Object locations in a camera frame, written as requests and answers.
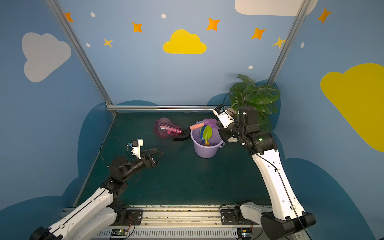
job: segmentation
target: orange star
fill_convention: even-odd
[[[266,30],[266,29],[260,30],[260,29],[256,28],[256,29],[255,29],[255,34],[251,37],[251,39],[254,39],[254,38],[261,39],[261,38],[262,38],[262,34],[263,34],[263,32],[264,32],[265,30]]]
[[[142,23],[140,23],[140,24],[132,23],[132,24],[133,24],[133,32],[134,33],[137,31],[142,33],[142,31],[141,31],[141,25],[143,25]]]
[[[324,11],[322,15],[319,17],[318,20],[321,20],[322,23],[324,23],[325,19],[328,17],[328,15],[331,14],[331,12],[327,12],[327,8],[324,8]]]
[[[220,22],[220,19],[219,20],[212,20],[211,18],[209,18],[209,25],[207,27],[207,31],[210,29],[217,31],[218,22]]]
[[[65,16],[67,17],[68,21],[73,22],[71,19],[71,13],[65,13]]]

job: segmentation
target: dark green floor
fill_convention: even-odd
[[[269,205],[270,198],[262,176],[247,151],[237,142],[229,143],[210,158],[200,158],[191,139],[172,142],[160,139],[153,132],[155,121],[167,117],[186,128],[212,113],[120,113],[112,125],[107,140],[118,138],[125,142],[143,139],[142,150],[157,148],[164,155],[158,166],[144,169],[128,180],[128,188],[119,198],[127,205],[206,205],[234,204],[250,200]],[[126,155],[120,141],[109,141],[103,147],[108,164],[119,155]],[[79,204],[84,202],[109,175],[102,159],[97,159]]]

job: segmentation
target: green leaf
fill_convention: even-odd
[[[253,106],[257,109],[259,112],[263,112],[265,114],[272,114],[272,113],[278,113],[279,109],[276,107],[275,103],[270,104],[255,104],[248,102],[248,105]]]
[[[232,87],[229,89],[232,93],[233,92],[236,92],[236,91],[240,91],[241,93],[243,92],[243,90],[246,88],[246,84],[245,83],[235,83],[232,85]]]
[[[260,130],[269,132],[272,130],[271,121],[269,119],[269,116],[265,114],[264,112],[258,112],[258,120],[260,124]]]
[[[248,76],[245,76],[245,75],[242,75],[239,73],[239,75],[237,76],[237,78],[240,78],[244,83],[246,84],[250,84],[250,85],[255,85],[255,82],[252,81],[252,79]]]
[[[229,100],[231,101],[231,107],[235,111],[238,111],[239,107],[244,106],[244,97],[240,92],[229,94]]]
[[[246,85],[245,86],[247,89],[251,90],[251,91],[254,91],[257,89],[257,87],[255,85]]]
[[[255,104],[269,104],[276,102],[280,98],[280,91],[272,85],[261,85],[251,90],[245,96],[245,99]]]

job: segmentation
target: metal rail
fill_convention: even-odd
[[[140,106],[107,105],[108,111],[212,111],[217,106]]]
[[[68,37],[68,40],[72,44],[73,49],[76,51],[81,62],[83,63],[85,69],[87,70],[89,76],[91,77],[93,83],[96,85],[96,88],[99,90],[100,95],[104,99],[107,105],[113,105],[111,98],[109,97],[107,91],[105,90],[103,83],[101,82],[96,70],[93,68],[91,61],[89,60],[87,54],[81,46],[79,39],[76,36],[73,28],[68,22],[67,18],[64,15],[63,9],[61,8],[58,0],[45,0],[59,22],[61,28],[63,29],[65,35]]]
[[[275,62],[275,65],[272,68],[271,74],[269,75],[267,84],[272,85],[277,75],[279,74],[279,71],[281,69],[281,66],[283,65],[285,58],[288,55],[289,50],[292,47],[292,44],[297,36],[297,33],[299,32],[301,25],[304,22],[304,19],[306,17],[307,8],[310,4],[311,0],[303,0],[301,3],[300,9],[296,14],[295,19],[293,20],[293,23],[291,25],[290,30],[288,31],[287,37],[285,38],[285,42],[280,50],[280,53],[277,57],[277,60]]]

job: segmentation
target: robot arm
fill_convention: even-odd
[[[143,145],[140,140],[133,142],[133,147],[138,150]],[[140,154],[135,149],[132,154],[137,158],[133,162],[128,162],[125,156],[115,158],[108,167],[110,176],[91,197],[48,229],[36,229],[30,240],[89,240],[116,219],[125,220],[126,207],[117,199],[128,187],[126,180],[144,167],[155,167],[163,154],[163,151],[157,149],[142,151]]]
[[[239,220],[249,219],[262,225],[271,240],[314,225],[316,220],[313,214],[304,211],[293,193],[272,134],[260,130],[257,110],[251,106],[242,107],[238,111],[237,121],[227,113],[223,105],[219,105],[213,112],[221,122],[218,123],[221,138],[226,141],[234,137],[249,150],[271,198],[272,209],[253,202],[237,204],[235,212]]]

